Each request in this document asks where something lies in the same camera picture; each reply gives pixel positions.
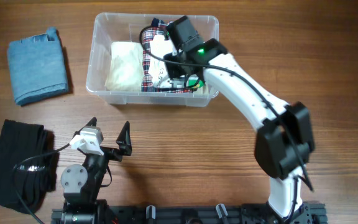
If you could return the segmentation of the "cream cloth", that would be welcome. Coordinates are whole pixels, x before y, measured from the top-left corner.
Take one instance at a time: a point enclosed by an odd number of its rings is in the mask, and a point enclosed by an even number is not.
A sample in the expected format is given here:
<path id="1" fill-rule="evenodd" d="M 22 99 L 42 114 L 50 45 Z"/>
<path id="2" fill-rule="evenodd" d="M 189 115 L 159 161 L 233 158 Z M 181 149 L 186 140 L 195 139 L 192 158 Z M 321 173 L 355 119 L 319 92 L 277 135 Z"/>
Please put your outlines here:
<path id="1" fill-rule="evenodd" d="M 110 72 L 105 88 L 111 91 L 142 91 L 144 77 L 142 66 L 143 45 L 136 42 L 113 42 L 111 44 Z M 208 87 L 203 86 L 193 93 L 205 94 Z"/>

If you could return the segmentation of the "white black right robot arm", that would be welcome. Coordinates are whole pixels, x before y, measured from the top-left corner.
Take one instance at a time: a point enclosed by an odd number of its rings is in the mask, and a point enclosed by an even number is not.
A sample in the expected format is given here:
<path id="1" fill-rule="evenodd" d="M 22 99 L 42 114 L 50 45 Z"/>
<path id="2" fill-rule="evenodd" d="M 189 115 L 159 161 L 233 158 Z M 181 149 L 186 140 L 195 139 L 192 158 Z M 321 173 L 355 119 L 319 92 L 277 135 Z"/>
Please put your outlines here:
<path id="1" fill-rule="evenodd" d="M 269 220 L 292 222 L 303 204 L 300 184 L 313 189 L 306 170 L 314 151 L 309 110 L 267 91 L 218 40 L 203 40 L 187 16 L 170 23 L 166 33 L 176 50 L 163 58 L 169 76 L 197 75 L 245 116 L 256 132 L 255 159 L 270 177 Z"/>

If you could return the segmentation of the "red navy plaid shirt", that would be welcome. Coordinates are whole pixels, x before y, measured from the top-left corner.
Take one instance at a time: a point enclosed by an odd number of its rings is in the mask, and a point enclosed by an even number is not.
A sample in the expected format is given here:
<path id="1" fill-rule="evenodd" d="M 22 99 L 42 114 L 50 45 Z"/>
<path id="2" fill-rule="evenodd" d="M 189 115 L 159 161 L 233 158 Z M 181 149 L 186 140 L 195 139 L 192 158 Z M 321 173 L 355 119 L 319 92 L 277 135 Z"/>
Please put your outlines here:
<path id="1" fill-rule="evenodd" d="M 193 93 L 197 89 L 203 86 L 203 82 L 197 78 L 189 78 L 184 81 L 184 88 L 179 89 L 166 89 L 166 90 L 159 90 L 152 86 L 152 77 L 148 73 L 149 65 L 150 65 L 150 58 L 153 57 L 157 60 L 160 58 L 155 56 L 150 52 L 150 41 L 154 38 L 155 35 L 161 34 L 165 36 L 165 40 L 168 40 L 166 34 L 166 26 L 167 24 L 157 18 L 152 20 L 150 26 L 146 27 L 142 33 L 142 37 L 140 38 L 142 41 L 142 45 L 145 47 L 143 51 L 143 61 L 142 66 L 144 70 L 144 77 L 141 84 L 141 90 L 144 92 L 170 92 L 170 93 Z"/>

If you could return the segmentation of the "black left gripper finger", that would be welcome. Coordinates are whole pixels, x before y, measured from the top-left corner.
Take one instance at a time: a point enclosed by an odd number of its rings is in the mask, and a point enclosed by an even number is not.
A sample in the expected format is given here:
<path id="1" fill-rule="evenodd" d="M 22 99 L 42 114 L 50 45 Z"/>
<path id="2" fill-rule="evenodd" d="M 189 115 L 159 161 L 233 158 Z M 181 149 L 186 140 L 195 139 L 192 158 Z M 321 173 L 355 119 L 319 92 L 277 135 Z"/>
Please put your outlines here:
<path id="1" fill-rule="evenodd" d="M 91 118 L 88 123 L 83 126 L 80 130 L 75 131 L 73 137 L 76 135 L 84 135 L 84 136 L 95 136 L 98 133 L 98 129 L 96 127 L 97 118 Z"/>
<path id="2" fill-rule="evenodd" d="M 130 137 L 130 122 L 126 121 L 119 133 L 116 144 L 123 149 L 132 149 Z"/>

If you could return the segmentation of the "white printed t-shirt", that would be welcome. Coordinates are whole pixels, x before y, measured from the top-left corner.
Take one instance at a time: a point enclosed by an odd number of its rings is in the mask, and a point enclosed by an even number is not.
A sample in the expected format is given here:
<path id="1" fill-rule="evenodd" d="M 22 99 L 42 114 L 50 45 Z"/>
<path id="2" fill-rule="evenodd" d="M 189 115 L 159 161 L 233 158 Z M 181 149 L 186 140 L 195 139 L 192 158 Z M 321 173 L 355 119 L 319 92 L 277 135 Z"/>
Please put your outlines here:
<path id="1" fill-rule="evenodd" d="M 150 52 L 159 58 L 163 58 L 167 54 L 177 53 L 170 39 L 165 40 L 165 36 L 157 34 L 150 41 Z M 152 77 L 152 86 L 159 90 L 184 88 L 185 76 L 179 78 L 170 78 L 168 76 L 168 68 L 165 62 L 150 58 L 148 73 Z"/>

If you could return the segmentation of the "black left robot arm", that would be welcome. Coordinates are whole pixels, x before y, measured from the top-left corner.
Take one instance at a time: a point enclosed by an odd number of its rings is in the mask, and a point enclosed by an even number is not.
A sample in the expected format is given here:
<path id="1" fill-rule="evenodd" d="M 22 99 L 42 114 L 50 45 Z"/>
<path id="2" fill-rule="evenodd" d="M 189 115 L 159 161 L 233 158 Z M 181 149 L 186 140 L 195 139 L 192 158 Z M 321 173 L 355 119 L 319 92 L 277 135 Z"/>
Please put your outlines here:
<path id="1" fill-rule="evenodd" d="M 104 147 L 103 134 L 96 126 L 97 119 L 77 131 L 69 146 L 85 155 L 84 162 L 68 166 L 62 173 L 61 185 L 65 202 L 61 210 L 54 210 L 52 223 L 119 223 L 105 199 L 99 199 L 106 174 L 111 174 L 109 162 L 121 162 L 132 154 L 130 122 L 125 122 L 119 133 L 117 148 Z"/>

